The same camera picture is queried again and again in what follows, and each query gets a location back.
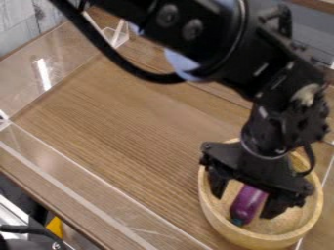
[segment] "wooden bowl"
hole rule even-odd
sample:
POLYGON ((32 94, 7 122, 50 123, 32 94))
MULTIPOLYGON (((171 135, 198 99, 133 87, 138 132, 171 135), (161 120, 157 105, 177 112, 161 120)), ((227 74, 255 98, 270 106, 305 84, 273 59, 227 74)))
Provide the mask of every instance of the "wooden bowl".
MULTIPOLYGON (((295 152, 291 159, 295 169, 300 171, 306 170, 308 163, 295 152)), ((207 221, 229 241, 247 249, 282 249, 291 246, 306 235, 322 212, 322 186, 314 171, 308 176, 308 179, 314 184, 316 193, 306 199, 306 206, 304 208, 289 208, 287 212, 273 220, 263 220, 257 215, 253 222, 243 228, 239 228, 230 223, 230 206, 243 184, 238 181, 231 181, 222 199, 217 199, 210 191, 205 167, 201 166, 198 173, 198 195, 207 221)))

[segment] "purple object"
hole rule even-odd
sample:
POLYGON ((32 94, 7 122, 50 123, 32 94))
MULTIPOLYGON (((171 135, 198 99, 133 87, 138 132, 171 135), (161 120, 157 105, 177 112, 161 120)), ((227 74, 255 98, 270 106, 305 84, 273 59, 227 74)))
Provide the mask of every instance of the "purple object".
POLYGON ((241 190, 230 208, 234 225, 242 227, 251 222, 255 212, 259 209, 266 197, 267 193, 262 190, 249 185, 243 186, 243 189, 241 190))

